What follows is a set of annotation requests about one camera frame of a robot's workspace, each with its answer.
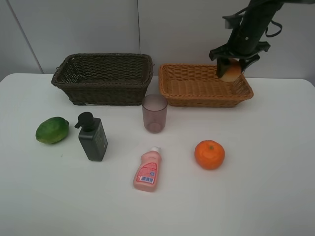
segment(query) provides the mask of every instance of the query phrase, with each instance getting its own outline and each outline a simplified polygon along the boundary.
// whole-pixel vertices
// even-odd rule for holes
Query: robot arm
[[[221,78],[229,69],[229,59],[239,59],[242,72],[260,59],[258,53],[267,52],[270,48],[268,42],[260,42],[262,35],[268,30],[273,16],[281,9],[284,3],[313,4],[315,0],[251,0],[248,7],[232,16],[223,16],[225,27],[233,29],[228,42],[210,51],[211,60],[217,59],[217,76]]]

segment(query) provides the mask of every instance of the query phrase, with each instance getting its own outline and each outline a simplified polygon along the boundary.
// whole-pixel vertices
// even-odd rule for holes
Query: white bottle cap
[[[151,151],[156,151],[157,153],[160,153],[161,148],[160,147],[153,147],[153,148],[151,148]]]

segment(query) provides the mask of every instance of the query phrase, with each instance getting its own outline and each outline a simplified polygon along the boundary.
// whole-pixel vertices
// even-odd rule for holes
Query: bread roll
[[[241,65],[237,60],[229,59],[229,61],[231,63],[230,67],[221,78],[225,82],[233,82],[237,80],[242,73]]]

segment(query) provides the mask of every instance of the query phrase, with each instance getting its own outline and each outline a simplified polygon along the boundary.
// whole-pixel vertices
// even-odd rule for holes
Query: barcode
[[[153,183],[153,181],[154,181],[154,178],[145,177],[145,176],[141,176],[140,179],[141,179],[141,181],[149,182],[149,183]]]

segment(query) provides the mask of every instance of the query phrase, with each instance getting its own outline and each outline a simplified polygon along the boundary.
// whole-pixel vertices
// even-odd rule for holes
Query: white wall
[[[155,74],[162,63],[215,63],[209,51],[225,44],[231,30],[222,16],[246,7],[249,0],[139,0],[141,52],[152,56]],[[262,38],[271,44],[248,77],[315,78],[315,4],[285,4],[274,20],[283,32]],[[270,32],[278,28],[270,27]]]
[[[0,1],[0,81],[12,73],[41,73],[10,8]]]
[[[137,0],[10,0],[45,73],[74,53],[139,53]]]

